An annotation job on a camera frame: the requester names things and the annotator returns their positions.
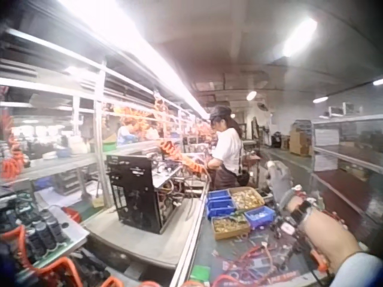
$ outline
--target gray table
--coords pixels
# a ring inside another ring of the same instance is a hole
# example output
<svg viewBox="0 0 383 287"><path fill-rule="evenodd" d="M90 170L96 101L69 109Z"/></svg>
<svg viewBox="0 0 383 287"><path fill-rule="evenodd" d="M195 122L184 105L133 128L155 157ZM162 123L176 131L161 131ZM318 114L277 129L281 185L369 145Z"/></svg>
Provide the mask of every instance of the gray table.
<svg viewBox="0 0 383 287"><path fill-rule="evenodd" d="M92 236L112 248L150 264L174 269L180 260L188 234L195 225L196 210L200 206L199 199L185 199L174 211L163 234L122 224L114 207L88 220L84 226Z"/></svg>

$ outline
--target long dark hair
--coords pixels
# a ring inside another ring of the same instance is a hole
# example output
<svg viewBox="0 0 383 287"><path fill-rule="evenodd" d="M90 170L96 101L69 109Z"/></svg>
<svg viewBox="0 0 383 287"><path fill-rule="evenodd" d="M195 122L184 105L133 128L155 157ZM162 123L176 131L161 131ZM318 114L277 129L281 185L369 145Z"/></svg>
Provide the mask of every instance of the long dark hair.
<svg viewBox="0 0 383 287"><path fill-rule="evenodd" d="M214 117L212 120L213 123L219 123L221 120L224 120L226 122L227 128L233 128L237 132L240 139L242 139L242 129L240 128L239 124L231 118L229 115L219 115L217 117Z"/></svg>

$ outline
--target black wristband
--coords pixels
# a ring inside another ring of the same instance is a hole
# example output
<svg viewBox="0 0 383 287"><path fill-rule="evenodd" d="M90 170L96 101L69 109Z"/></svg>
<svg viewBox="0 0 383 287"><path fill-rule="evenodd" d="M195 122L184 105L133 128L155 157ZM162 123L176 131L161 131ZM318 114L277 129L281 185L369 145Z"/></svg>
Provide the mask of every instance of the black wristband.
<svg viewBox="0 0 383 287"><path fill-rule="evenodd" d="M297 209L295 209L291 213L291 218L294 219L297 226L299 226L302 223L302 221L305 219L305 216L307 215L307 210L310 207L311 207L311 203L305 200L304 202L302 202L301 205L297 207Z"/></svg>

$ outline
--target blue plastic bin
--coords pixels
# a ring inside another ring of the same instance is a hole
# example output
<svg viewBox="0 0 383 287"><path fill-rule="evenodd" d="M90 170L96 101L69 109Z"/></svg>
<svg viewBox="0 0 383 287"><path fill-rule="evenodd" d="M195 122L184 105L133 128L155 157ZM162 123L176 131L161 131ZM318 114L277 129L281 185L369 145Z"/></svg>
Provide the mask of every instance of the blue plastic bin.
<svg viewBox="0 0 383 287"><path fill-rule="evenodd" d="M223 200L223 199L231 199L231 195L229 190L216 190L210 191L207 195L206 204L208 204L212 200Z"/></svg>
<svg viewBox="0 0 383 287"><path fill-rule="evenodd" d="M215 216L229 215L235 211L234 202L231 199L213 200L208 203L206 213L210 220Z"/></svg>
<svg viewBox="0 0 383 287"><path fill-rule="evenodd" d="M259 226L270 224L274 220L275 211L267 206L262 206L246 211L245 216L250 223L251 229L254 230Z"/></svg>

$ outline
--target sleeve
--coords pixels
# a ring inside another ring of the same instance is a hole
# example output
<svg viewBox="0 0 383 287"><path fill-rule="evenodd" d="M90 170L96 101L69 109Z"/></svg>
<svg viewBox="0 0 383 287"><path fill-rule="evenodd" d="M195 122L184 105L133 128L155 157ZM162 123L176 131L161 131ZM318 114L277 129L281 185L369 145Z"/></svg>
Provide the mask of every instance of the sleeve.
<svg viewBox="0 0 383 287"><path fill-rule="evenodd" d="M212 152L212 156L217 160L225 160L230 155L230 147L232 145L232 138L222 135L218 138L217 147Z"/></svg>
<svg viewBox="0 0 383 287"><path fill-rule="evenodd" d="M346 259L330 287L376 286L383 262L367 253L356 253Z"/></svg>

